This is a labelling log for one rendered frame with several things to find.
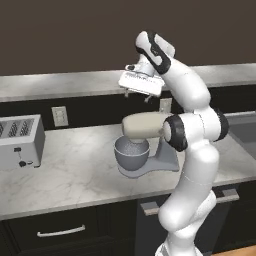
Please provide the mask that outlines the silver toaster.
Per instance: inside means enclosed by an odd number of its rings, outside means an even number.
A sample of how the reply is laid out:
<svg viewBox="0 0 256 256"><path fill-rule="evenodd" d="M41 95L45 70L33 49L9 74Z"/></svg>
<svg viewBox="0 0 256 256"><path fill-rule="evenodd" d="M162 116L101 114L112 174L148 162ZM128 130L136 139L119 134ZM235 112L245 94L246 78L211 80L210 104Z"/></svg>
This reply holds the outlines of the silver toaster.
<svg viewBox="0 0 256 256"><path fill-rule="evenodd" d="M40 167L44 144L40 114L0 117L0 170Z"/></svg>

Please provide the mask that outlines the white wall outlet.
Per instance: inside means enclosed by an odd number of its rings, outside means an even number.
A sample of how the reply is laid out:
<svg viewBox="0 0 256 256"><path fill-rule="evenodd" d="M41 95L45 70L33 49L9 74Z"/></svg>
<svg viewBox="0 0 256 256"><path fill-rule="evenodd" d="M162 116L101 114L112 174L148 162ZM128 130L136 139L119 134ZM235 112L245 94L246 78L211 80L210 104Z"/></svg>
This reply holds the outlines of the white wall outlet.
<svg viewBox="0 0 256 256"><path fill-rule="evenodd" d="M65 106L52 107L52 115L54 120L54 125L56 127L64 127L68 125L68 116Z"/></svg>
<svg viewBox="0 0 256 256"><path fill-rule="evenodd" d="M170 113L172 107L172 99L171 98L163 98L160 100L159 111L163 113Z"/></svg>

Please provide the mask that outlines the steel sink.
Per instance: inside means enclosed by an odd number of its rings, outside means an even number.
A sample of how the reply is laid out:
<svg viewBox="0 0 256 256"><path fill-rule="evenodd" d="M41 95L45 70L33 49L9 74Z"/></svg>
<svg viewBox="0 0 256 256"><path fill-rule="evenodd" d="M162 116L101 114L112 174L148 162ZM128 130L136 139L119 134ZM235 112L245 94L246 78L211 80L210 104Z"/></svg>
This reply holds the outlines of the steel sink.
<svg viewBox="0 0 256 256"><path fill-rule="evenodd" d="M256 111L225 113L229 135L256 160Z"/></svg>

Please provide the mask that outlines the black cupboard door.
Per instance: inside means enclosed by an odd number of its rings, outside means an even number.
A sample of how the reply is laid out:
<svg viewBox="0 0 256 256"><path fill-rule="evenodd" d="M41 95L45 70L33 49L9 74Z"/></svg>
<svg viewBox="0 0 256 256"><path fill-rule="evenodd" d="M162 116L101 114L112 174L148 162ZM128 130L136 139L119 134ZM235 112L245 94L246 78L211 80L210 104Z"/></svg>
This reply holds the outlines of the black cupboard door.
<svg viewBox="0 0 256 256"><path fill-rule="evenodd" d="M256 245L256 180L237 189L239 200L231 204L214 253Z"/></svg>

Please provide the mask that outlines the black drawer front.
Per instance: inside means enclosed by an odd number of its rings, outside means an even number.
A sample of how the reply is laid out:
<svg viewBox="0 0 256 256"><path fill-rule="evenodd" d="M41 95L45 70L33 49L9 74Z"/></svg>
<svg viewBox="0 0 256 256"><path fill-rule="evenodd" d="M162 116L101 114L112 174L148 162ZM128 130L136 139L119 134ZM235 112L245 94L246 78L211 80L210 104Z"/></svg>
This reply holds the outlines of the black drawer front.
<svg viewBox="0 0 256 256"><path fill-rule="evenodd" d="M38 231L63 231L83 224L86 230L82 232L56 237L37 237ZM4 227L14 240L14 244L18 246L19 252L93 239L99 235L94 207L10 219L4 221Z"/></svg>

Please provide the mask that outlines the grey stand mixer base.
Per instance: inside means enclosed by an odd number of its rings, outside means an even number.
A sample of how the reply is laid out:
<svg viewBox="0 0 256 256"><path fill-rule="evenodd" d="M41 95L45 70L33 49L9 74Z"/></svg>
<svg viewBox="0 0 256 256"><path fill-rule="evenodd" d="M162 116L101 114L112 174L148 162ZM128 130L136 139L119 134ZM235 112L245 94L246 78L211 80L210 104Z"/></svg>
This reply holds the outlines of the grey stand mixer base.
<svg viewBox="0 0 256 256"><path fill-rule="evenodd" d="M148 156L146 163L136 171L128 171L117 163L118 170L121 174L128 178L139 178L152 171L173 171L178 172L179 162L176 150L165 142L163 138L159 138L156 153Z"/></svg>

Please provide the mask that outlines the grey stand mixer bowl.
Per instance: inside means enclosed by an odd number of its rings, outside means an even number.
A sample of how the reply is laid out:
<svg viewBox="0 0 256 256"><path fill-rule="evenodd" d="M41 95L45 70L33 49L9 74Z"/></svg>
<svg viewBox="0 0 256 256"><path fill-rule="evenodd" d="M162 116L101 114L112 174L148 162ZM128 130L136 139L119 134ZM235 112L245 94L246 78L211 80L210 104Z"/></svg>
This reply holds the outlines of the grey stand mixer bowl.
<svg viewBox="0 0 256 256"><path fill-rule="evenodd" d="M150 148L147 140L133 143L126 136L119 137L114 144L117 163L128 171L136 171L147 161Z"/></svg>

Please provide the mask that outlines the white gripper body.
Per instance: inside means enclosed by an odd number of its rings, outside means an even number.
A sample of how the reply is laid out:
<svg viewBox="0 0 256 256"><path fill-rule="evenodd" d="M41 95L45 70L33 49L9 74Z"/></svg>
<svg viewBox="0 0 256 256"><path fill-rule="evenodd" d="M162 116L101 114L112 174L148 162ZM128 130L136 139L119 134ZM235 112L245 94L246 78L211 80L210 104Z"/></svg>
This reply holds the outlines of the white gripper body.
<svg viewBox="0 0 256 256"><path fill-rule="evenodd" d="M125 71L121 75L118 84L120 87L130 91L159 97L164 86L164 81L157 76L149 77L133 71Z"/></svg>

